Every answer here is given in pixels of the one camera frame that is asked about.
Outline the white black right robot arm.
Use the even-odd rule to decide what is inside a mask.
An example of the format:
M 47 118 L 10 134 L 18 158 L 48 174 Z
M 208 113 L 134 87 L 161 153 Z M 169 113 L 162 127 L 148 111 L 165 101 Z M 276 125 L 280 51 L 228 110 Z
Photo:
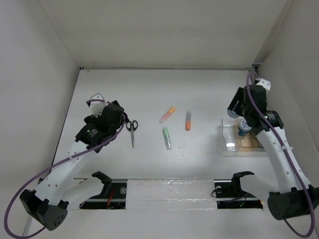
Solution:
M 236 196 L 250 193 L 267 203 L 276 220 L 310 215 L 319 205 L 319 190 L 300 169 L 286 139 L 284 124 L 276 111 L 267 107 L 266 89 L 261 85 L 238 88 L 231 101 L 230 115 L 243 117 L 261 142 L 278 181 L 278 188 L 259 179 L 253 172 L 235 173 L 230 184 Z

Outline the blue white round jar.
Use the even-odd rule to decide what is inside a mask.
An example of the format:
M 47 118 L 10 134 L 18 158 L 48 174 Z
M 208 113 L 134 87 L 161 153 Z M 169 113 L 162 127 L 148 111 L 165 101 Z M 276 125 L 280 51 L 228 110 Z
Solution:
M 246 136 L 250 131 L 251 127 L 248 125 L 247 121 L 245 119 L 242 119 L 238 123 L 238 135 L 239 136 Z
M 241 117 L 241 113 L 239 113 L 236 109 L 227 109 L 227 113 L 232 119 Z

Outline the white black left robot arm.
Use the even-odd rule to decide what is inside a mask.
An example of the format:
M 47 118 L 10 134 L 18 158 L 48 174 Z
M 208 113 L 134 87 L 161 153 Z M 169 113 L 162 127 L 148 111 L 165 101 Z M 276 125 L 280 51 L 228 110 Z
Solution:
M 100 171 L 78 186 L 70 187 L 82 168 L 115 140 L 128 121 L 117 101 L 90 99 L 87 104 L 92 113 L 85 117 L 85 125 L 75 136 L 67 157 L 33 190 L 23 188 L 19 196 L 26 212 L 49 231 L 58 228 L 68 212 L 79 208 L 87 199 L 104 198 L 111 193 L 112 179 Z

